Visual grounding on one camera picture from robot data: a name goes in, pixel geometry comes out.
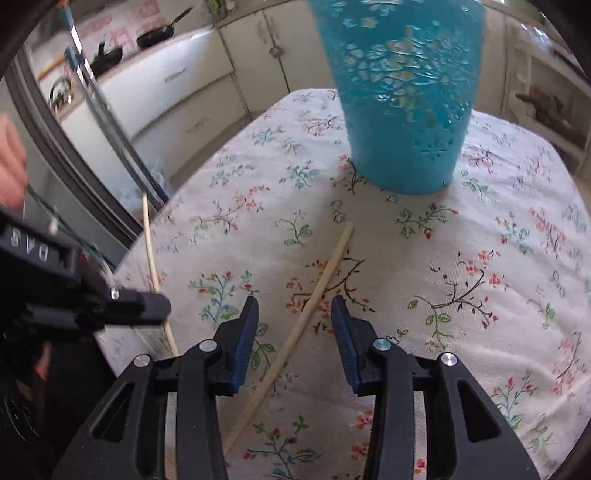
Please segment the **person's left hand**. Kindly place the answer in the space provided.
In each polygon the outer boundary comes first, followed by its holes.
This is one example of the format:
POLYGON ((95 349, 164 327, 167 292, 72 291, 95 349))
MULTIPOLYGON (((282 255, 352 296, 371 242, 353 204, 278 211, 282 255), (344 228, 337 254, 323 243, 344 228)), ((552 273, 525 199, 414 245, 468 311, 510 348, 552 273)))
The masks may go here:
POLYGON ((0 194, 1 205, 22 212, 29 178, 27 152, 10 117, 0 117, 0 194))

